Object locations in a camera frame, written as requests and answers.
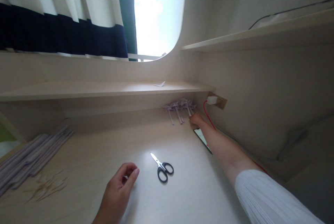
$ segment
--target white plug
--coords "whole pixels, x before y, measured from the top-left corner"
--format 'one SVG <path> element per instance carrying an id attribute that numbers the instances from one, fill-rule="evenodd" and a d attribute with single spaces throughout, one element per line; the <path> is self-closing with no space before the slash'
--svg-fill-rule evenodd
<path id="1" fill-rule="evenodd" d="M 208 105 L 214 105 L 217 103 L 217 96 L 208 96 Z"/>

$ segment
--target person's left hand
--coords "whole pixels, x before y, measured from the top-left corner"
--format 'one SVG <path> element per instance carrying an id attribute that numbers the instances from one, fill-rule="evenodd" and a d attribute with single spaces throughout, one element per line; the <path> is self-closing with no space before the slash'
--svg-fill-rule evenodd
<path id="1" fill-rule="evenodd" d="M 116 224 L 121 220 L 138 174 L 139 169 L 134 163 L 124 163 L 118 169 L 107 184 L 100 208 L 92 224 Z"/>

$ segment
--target wooden shelf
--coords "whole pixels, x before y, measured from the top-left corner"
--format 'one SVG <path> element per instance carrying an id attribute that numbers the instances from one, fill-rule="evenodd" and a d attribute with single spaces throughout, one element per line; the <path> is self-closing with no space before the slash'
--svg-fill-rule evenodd
<path id="1" fill-rule="evenodd" d="M 334 9 L 182 47 L 185 51 L 230 52 L 334 43 Z"/>
<path id="2" fill-rule="evenodd" d="M 209 92 L 215 89 L 197 82 L 45 82 L 0 94 L 0 101 L 87 98 L 182 92 Z"/>

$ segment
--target desk surface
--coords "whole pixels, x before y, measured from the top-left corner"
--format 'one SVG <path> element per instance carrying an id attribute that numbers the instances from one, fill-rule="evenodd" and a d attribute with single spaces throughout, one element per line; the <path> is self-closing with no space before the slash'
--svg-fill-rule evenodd
<path id="1" fill-rule="evenodd" d="M 43 168 L 64 170 L 68 185 L 40 202 L 28 202 L 35 178 L 0 198 L 2 223 L 91 223 L 105 186 L 124 162 L 140 169 L 122 223 L 249 223 L 236 194 L 190 123 L 172 126 L 162 109 L 68 119 L 76 131 Z M 175 173 L 166 184 L 157 165 Z"/>

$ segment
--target wall socket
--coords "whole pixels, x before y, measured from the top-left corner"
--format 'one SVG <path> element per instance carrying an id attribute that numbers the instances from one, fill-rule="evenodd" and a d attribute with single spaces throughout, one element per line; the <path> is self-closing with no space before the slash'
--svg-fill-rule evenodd
<path id="1" fill-rule="evenodd" d="M 219 107 L 220 109 L 224 110 L 226 103 L 227 103 L 227 99 L 218 96 L 217 94 L 214 94 L 212 92 L 208 92 L 208 96 L 216 96 L 217 99 L 217 103 L 214 104 L 214 106 Z"/>

